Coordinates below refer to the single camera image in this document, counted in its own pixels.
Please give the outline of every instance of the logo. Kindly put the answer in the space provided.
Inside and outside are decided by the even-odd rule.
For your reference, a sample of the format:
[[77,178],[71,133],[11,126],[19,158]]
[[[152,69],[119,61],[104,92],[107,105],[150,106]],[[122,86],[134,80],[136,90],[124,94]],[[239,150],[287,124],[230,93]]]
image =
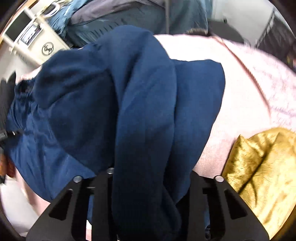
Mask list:
[[51,42],[47,42],[42,47],[42,54],[43,55],[50,55],[54,51],[54,45]]

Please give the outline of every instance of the shiny yellow garment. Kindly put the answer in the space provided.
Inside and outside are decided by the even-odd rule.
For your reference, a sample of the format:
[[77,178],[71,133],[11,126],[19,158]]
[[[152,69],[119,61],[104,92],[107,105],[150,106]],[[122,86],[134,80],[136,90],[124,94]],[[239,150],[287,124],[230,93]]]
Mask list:
[[271,239],[296,205],[296,133],[273,128],[249,139],[239,136],[222,176]]

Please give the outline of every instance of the black screen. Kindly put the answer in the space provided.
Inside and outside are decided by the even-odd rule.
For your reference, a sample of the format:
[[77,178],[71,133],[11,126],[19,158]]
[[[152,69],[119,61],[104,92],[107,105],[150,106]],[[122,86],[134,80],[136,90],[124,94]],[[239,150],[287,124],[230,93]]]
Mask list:
[[22,12],[7,29],[6,35],[11,38],[12,41],[15,41],[29,22],[31,22],[31,19]]

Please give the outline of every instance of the pink blanket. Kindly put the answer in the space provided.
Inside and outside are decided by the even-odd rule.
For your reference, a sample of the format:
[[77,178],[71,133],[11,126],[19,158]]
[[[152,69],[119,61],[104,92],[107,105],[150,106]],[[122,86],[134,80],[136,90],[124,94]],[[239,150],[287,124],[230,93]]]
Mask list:
[[[259,50],[217,37],[155,37],[170,58],[184,61],[212,59],[220,62],[225,72],[221,110],[194,168],[200,175],[214,177],[221,174],[233,142],[240,134],[249,138],[279,126],[296,131],[296,75],[282,62]],[[40,215],[49,203],[26,187],[20,175],[18,179]]]

